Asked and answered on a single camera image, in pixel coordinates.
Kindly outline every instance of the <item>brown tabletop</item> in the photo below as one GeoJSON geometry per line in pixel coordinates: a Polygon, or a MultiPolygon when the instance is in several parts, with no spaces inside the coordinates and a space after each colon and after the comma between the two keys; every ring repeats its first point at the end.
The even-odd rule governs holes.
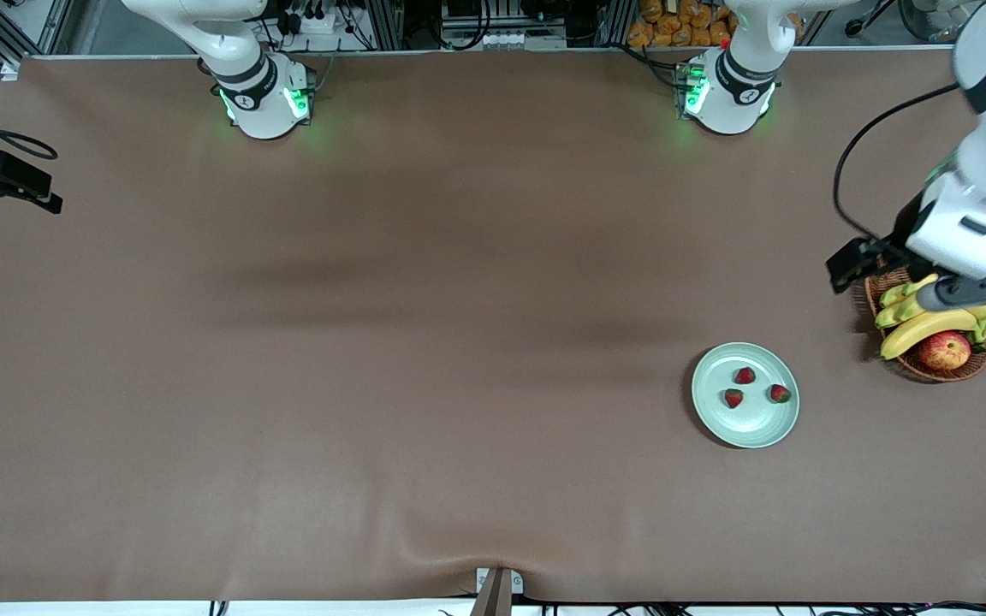
{"type": "MultiPolygon", "coordinates": [[[[61,216],[0,203],[0,600],[376,599],[512,566],[564,601],[986,601],[986,371],[923,386],[823,262],[871,117],[943,50],[800,52],[747,135],[620,54],[342,58],[253,141],[185,62],[25,62],[61,216]],[[748,340],[797,428],[736,451],[696,358],[748,340]]],[[[973,121],[885,122],[876,228],[973,121]]]]}

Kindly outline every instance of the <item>red apple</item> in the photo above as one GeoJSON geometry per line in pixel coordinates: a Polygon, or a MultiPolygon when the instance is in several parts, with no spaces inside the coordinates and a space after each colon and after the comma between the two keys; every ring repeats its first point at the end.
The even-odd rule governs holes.
{"type": "Polygon", "coordinates": [[[943,331],[919,343],[919,360],[932,370],[956,370],[971,358],[971,344],[955,331],[943,331]]]}

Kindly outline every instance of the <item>red strawberry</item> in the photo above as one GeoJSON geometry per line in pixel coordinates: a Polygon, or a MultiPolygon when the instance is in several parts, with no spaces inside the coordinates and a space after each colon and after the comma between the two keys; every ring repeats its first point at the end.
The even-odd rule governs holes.
{"type": "Polygon", "coordinates": [[[751,385],[755,381],[756,373],[751,368],[740,368],[740,370],[736,370],[736,377],[733,378],[733,382],[736,385],[751,385]]]}
{"type": "Polygon", "coordinates": [[[772,402],[789,402],[790,395],[790,390],[782,387],[782,385],[770,386],[770,398],[772,402]]]}
{"type": "Polygon", "coordinates": [[[739,389],[727,389],[725,390],[725,403],[727,403],[729,409],[735,409],[740,402],[744,401],[744,393],[739,389]]]}

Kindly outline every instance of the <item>plate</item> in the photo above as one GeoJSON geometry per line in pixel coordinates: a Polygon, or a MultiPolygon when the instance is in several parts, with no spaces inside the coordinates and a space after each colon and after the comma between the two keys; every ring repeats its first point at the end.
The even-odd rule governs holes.
{"type": "Polygon", "coordinates": [[[798,422],[801,395],[790,368],[778,355],[750,342],[728,342],[711,348],[695,367],[692,378],[695,410],[710,432],[737,447],[755,449],[781,441],[798,422]],[[756,373],[751,385],[736,385],[736,370],[756,373]],[[787,402],[772,402],[770,386],[782,385],[792,394],[787,402]],[[725,403],[725,390],[739,389],[744,401],[735,409],[725,403]]]}

